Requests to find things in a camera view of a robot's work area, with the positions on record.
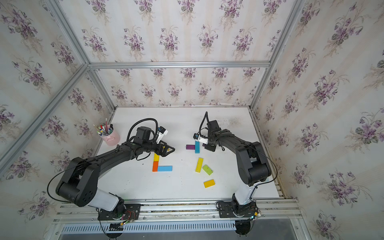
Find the pink cup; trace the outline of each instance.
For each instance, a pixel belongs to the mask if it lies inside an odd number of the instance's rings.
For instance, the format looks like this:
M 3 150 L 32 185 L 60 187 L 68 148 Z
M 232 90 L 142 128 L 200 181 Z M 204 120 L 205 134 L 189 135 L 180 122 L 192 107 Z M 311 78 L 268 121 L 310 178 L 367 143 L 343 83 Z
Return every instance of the pink cup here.
M 117 145 L 120 142 L 120 136 L 117 133 L 117 131 L 112 130 L 112 133 L 108 136 L 100 136 L 108 146 L 114 146 Z

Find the tabletop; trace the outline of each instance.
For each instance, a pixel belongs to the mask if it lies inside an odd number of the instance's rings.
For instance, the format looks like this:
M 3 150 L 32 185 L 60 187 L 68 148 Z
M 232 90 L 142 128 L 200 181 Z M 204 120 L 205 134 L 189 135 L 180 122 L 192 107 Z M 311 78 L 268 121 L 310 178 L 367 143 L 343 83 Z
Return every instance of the tabletop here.
M 159 127 L 168 130 L 163 141 L 175 148 L 167 157 L 160 157 L 159 166 L 172 166 L 172 172 L 152 172 L 154 153 L 141 161 L 135 159 L 121 163 L 105 173 L 98 182 L 98 188 L 116 194 L 123 199 L 168 199 L 168 200 L 217 200 L 230 199 L 240 184 L 236 155 L 230 150 L 215 152 L 204 149 L 200 143 L 200 153 L 186 150 L 187 144 L 195 144 L 193 134 L 199 130 L 205 112 L 209 120 L 217 120 L 221 129 L 228 129 L 237 137 L 246 141 L 258 141 L 248 108 L 225 107 L 164 107 L 164 108 L 117 108 L 111 121 L 114 131 L 118 131 L 120 143 L 126 141 L 128 131 L 137 121 L 154 118 Z M 155 129 L 153 121 L 137 125 L 131 133 L 136 134 L 137 127 L 146 126 Z M 103 142 L 98 155 L 114 149 Z M 195 172 L 198 158 L 203 158 L 203 166 L 208 165 L 213 173 L 208 175 L 203 169 Z M 205 188 L 204 182 L 214 179 L 215 185 Z M 278 198 L 274 182 L 263 184 L 254 192 L 255 199 Z

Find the wooden block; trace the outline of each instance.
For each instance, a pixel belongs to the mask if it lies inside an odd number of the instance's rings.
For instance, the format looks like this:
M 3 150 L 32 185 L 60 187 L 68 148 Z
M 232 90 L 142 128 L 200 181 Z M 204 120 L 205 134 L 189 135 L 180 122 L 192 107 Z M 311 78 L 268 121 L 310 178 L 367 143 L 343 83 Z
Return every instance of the wooden block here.
M 157 172 L 157 167 L 159 166 L 159 161 L 157 162 L 153 162 L 153 168 L 152 168 L 152 172 Z
M 208 167 L 207 165 L 203 166 L 203 170 L 208 174 L 211 175 L 213 173 L 212 169 Z
M 207 188 L 207 187 L 211 187 L 215 185 L 215 181 L 213 179 L 209 180 L 209 181 L 206 181 L 204 182 L 204 187 Z
M 158 172 L 172 172 L 172 166 L 158 166 Z
M 158 162 L 159 161 L 159 155 L 157 155 L 156 153 L 155 153 L 155 156 L 153 157 L 153 161 L 154 162 Z
M 199 157 L 199 160 L 197 161 L 197 167 L 196 167 L 196 172 L 201 171 L 201 166 L 203 165 L 203 159 Z

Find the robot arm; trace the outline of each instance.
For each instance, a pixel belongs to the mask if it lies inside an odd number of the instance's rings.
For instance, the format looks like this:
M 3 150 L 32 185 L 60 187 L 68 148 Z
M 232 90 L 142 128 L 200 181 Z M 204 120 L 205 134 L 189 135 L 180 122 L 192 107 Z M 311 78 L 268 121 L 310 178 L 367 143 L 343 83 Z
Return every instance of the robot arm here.
M 121 217 L 124 213 L 124 201 L 98 189 L 99 176 L 122 162 L 137 158 L 143 152 L 155 152 L 165 157 L 175 151 L 161 140 L 156 143 L 157 135 L 149 140 L 151 132 L 148 127 L 139 127 L 133 142 L 117 145 L 116 149 L 96 157 L 72 159 L 56 187 L 56 193 L 79 207 L 90 205 L 112 212 L 117 218 Z

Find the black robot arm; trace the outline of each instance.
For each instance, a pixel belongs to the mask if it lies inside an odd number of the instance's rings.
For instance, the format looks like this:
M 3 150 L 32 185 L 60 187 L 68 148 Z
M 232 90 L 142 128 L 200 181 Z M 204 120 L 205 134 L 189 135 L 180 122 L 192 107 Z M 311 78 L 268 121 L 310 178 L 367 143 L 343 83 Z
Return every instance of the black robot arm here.
M 235 153 L 238 172 L 245 184 L 253 186 L 256 182 L 264 182 L 272 174 L 268 159 L 264 156 L 264 149 L 259 142 L 244 141 L 229 130 L 222 130 L 216 120 L 208 120 L 208 112 L 205 112 L 203 122 L 205 118 L 207 119 L 208 136 L 202 136 L 200 130 L 198 134 L 194 134 L 194 139 L 207 138 L 208 144 L 204 148 L 209 151 L 214 152 L 216 145 L 219 145 Z

